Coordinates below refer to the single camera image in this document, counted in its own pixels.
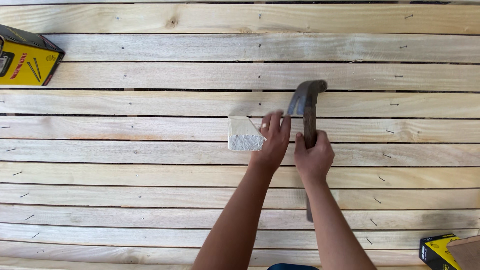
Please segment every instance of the hammer head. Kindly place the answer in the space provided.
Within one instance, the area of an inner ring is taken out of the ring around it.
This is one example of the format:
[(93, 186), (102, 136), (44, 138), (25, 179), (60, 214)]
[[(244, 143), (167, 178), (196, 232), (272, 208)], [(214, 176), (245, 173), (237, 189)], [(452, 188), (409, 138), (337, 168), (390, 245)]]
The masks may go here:
[(299, 87), (297, 87), (297, 90), (295, 90), (292, 101), (288, 106), (288, 114), (293, 114), (295, 105), (297, 105), (297, 101), (299, 101), (297, 114), (303, 115), (305, 107), (314, 107), (317, 105), (318, 93), (323, 93), (325, 90), (327, 90), (327, 82), (324, 80), (301, 83)]

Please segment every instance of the wooden hammer handle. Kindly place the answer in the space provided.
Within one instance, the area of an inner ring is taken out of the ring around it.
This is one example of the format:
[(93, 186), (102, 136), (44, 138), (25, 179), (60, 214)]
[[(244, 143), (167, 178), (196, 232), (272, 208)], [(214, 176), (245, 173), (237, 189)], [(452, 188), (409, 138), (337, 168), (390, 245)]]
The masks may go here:
[[(317, 108), (305, 107), (303, 113), (303, 136), (305, 138), (305, 146), (310, 149), (317, 143)], [(307, 220), (313, 222), (312, 209), (310, 208), (310, 200), (307, 196)]]

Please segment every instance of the hammer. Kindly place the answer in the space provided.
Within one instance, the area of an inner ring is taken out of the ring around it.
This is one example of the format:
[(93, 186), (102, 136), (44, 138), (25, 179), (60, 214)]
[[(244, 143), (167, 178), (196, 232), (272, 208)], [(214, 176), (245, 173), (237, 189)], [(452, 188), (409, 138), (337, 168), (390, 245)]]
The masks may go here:
[[(301, 83), (288, 106), (288, 114), (293, 115), (298, 102), (297, 114), (303, 115), (303, 136), (305, 146), (310, 149), (317, 143), (317, 99), (318, 94), (327, 90), (327, 82), (324, 80), (306, 81)], [(307, 220), (313, 222), (312, 209), (307, 196)]]

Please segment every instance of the black and yellow box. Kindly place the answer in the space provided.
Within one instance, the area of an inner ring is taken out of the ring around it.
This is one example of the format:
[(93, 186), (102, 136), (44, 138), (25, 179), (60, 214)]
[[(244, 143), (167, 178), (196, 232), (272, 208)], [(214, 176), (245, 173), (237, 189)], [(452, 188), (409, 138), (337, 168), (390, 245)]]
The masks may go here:
[(455, 234), (445, 234), (420, 240), (420, 259), (432, 270), (461, 270), (447, 249), (447, 244), (460, 239)]
[(46, 86), (64, 55), (41, 35), (0, 25), (0, 85)]

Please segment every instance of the wooden plank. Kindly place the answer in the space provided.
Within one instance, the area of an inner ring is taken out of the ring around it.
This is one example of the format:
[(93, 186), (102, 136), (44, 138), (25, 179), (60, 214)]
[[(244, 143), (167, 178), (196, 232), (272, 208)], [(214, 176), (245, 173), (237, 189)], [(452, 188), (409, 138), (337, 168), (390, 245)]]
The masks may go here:
[[(288, 108), (291, 98), (292, 93), (0, 90), (0, 113), (265, 116)], [(478, 104), (480, 95), (463, 93), (322, 93), (317, 116), (480, 118)]]
[[(454, 2), (466, 2), (476, 3), (479, 0), (454, 0)], [(0, 6), (17, 6), (17, 5), (40, 5), (40, 4), (89, 4), (89, 3), (168, 3), (178, 2), (178, 0), (0, 0)], [(198, 2), (197, 0), (184, 0), (182, 2)], [(201, 2), (241, 2), (241, 0), (202, 0)]]
[[(236, 187), (246, 166), (0, 162), (0, 183)], [(332, 167), (330, 188), (480, 188), (479, 167)], [(270, 187), (303, 187), (295, 167), (280, 167)]]
[[(62, 226), (211, 229), (221, 212), (221, 209), (80, 208), (0, 204), (2, 222)], [(353, 230), (478, 228), (480, 218), (478, 209), (344, 210), (342, 213)], [(313, 230), (313, 224), (306, 221), (304, 210), (262, 210), (258, 228)]]
[[(262, 123), (251, 121), (257, 128)], [(225, 118), (0, 116), (0, 125), (0, 138), (15, 139), (228, 139)], [(477, 120), (317, 119), (317, 128), (331, 142), (480, 143)], [(297, 132), (303, 132), (302, 119), (292, 119), (291, 142)]]
[[(93, 262), (70, 262), (0, 257), (3, 270), (191, 270), (190, 265), (132, 265)], [(267, 270), (267, 267), (248, 267), (248, 270)], [(428, 266), (380, 267), (378, 270), (430, 270)]]
[[(210, 233), (210, 230), (86, 228), (6, 223), (0, 223), (0, 229), (0, 239), (7, 241), (147, 247), (202, 247)], [(415, 249), (419, 245), (419, 239), (422, 238), (446, 233), (467, 238), (476, 236), (478, 231), (478, 229), (355, 231), (354, 234), (364, 249)], [(258, 231), (254, 248), (317, 249), (318, 247), (315, 231)]]
[[(193, 264), (198, 248), (55, 245), (0, 242), (0, 256), (98, 263)], [(367, 250), (376, 266), (423, 265), (418, 249)], [(291, 263), (320, 266), (317, 250), (254, 250), (250, 266)]]
[[(223, 208), (234, 192), (235, 188), (2, 184), (0, 203)], [(332, 189), (331, 192), (340, 208), (347, 210), (480, 208), (480, 189)], [(305, 209), (305, 199), (304, 189), (271, 188), (263, 208)]]
[(477, 92), (479, 73), (478, 65), (68, 62), (46, 87), (275, 90), (321, 78), (329, 89)]
[(475, 36), (298, 33), (45, 37), (66, 52), (63, 61), (480, 62), (480, 37)]
[[(480, 166), (478, 144), (332, 144), (334, 166)], [(283, 165), (294, 165), (295, 145)], [(227, 143), (0, 139), (1, 161), (246, 165)]]
[(34, 33), (80, 34), (480, 34), (479, 14), (477, 6), (445, 5), (87, 4), (3, 7), (0, 24)]

